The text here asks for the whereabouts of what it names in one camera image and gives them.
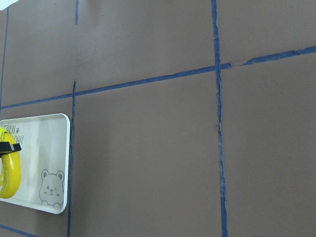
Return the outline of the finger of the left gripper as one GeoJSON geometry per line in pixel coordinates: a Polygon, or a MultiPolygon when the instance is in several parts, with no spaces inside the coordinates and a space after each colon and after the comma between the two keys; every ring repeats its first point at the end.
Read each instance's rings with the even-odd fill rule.
{"type": "Polygon", "coordinates": [[[0,142],[0,155],[7,155],[13,152],[19,152],[22,148],[19,143],[11,144],[9,142],[0,142]]]}

